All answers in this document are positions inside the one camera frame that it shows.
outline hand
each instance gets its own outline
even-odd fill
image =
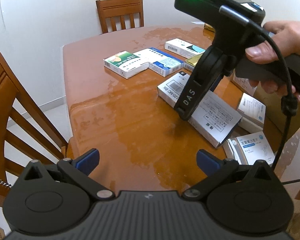
[[[284,57],[287,57],[292,53],[300,55],[300,22],[272,21],[267,22],[263,28],[275,33],[272,39],[277,44]],[[257,64],[267,64],[278,60],[276,53],[267,41],[255,47],[247,48],[246,56],[249,60]],[[255,80],[250,80],[249,82],[253,87],[256,87],[259,84],[259,81]],[[286,85],[278,86],[278,84],[272,80],[262,82],[261,86],[268,94],[276,92],[279,96],[287,95]],[[294,86],[292,86],[292,92],[300,102],[300,93],[296,91]]]

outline chair backrest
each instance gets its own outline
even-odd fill
[[[144,26],[143,21],[143,2],[142,0],[97,0],[97,9],[101,24],[102,33],[108,32],[106,19],[110,18],[112,31],[116,31],[115,17],[120,16],[121,29],[126,29],[124,15],[130,17],[130,27],[134,28],[133,14],[138,13],[140,19],[140,27]]]
[[[61,151],[12,107],[15,99],[20,102],[37,124],[60,147]],[[5,182],[7,182],[5,171],[18,176],[23,170],[22,166],[4,157],[5,141],[31,159],[38,159],[43,164],[52,164],[52,161],[7,130],[9,117],[56,158],[62,159],[65,156],[68,143],[32,100],[0,53],[0,179]],[[7,193],[7,188],[0,185],[0,206],[2,206]]]

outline tiled floor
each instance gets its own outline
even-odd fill
[[[48,117],[48,119],[52,122],[52,124],[58,129],[58,131],[62,134],[62,136],[66,139],[66,141],[69,141],[69,138],[72,136],[70,123],[69,123],[69,117],[68,117],[68,111],[66,105],[58,106],[54,109],[51,109],[49,111],[44,112],[45,115]],[[46,136],[48,139],[49,137],[47,134],[39,127],[39,125],[32,119],[27,119],[39,132],[41,132],[44,136]],[[24,142],[26,142],[28,145],[30,145],[32,148],[36,149],[43,155],[45,155],[47,158],[52,160],[53,162],[57,162],[57,159],[51,155],[46,149],[44,149],[39,143],[37,143],[35,140],[33,140],[25,131],[23,131],[17,124],[12,125],[8,128],[10,132],[18,136],[20,139],[22,139]],[[28,162],[30,161],[30,158],[25,156],[23,153],[19,152],[17,149],[15,149],[13,146],[11,146],[9,143],[5,142],[4,145],[4,152],[5,157],[22,165],[26,166]],[[7,172],[7,180],[10,184],[14,184],[17,180],[17,177]],[[4,229],[6,235],[10,232],[10,228],[7,224],[7,222],[4,219],[4,216],[2,214],[2,208],[0,208],[0,227]]]

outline white box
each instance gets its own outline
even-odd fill
[[[106,68],[127,79],[149,67],[146,58],[138,57],[127,51],[117,53],[103,61]]]
[[[143,49],[134,53],[141,58],[146,58],[149,62],[149,68],[159,75],[166,77],[180,68],[183,68],[184,62],[156,48]]]
[[[271,165],[274,161],[273,151],[263,132],[228,139],[223,148],[227,157],[239,164],[253,165],[256,160],[265,160]]]
[[[239,87],[243,92],[248,93],[249,95],[253,96],[254,92],[256,91],[257,87],[252,87],[249,83],[249,79],[247,78],[238,78],[235,75],[235,72],[231,76],[230,79],[237,87]]]
[[[237,111],[242,115],[240,127],[250,133],[263,131],[266,116],[266,106],[263,103],[243,93]]]
[[[158,86],[159,96],[174,107],[188,79],[189,75],[180,71]],[[241,115],[236,110],[208,91],[189,123],[217,148],[226,140],[240,119]]]
[[[166,41],[164,48],[186,58],[191,58],[205,52],[205,49],[180,39]]]

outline logo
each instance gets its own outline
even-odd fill
[[[152,197],[153,197],[153,195],[151,193],[148,193],[147,195],[145,195],[145,198],[147,198],[147,199],[150,199]]]

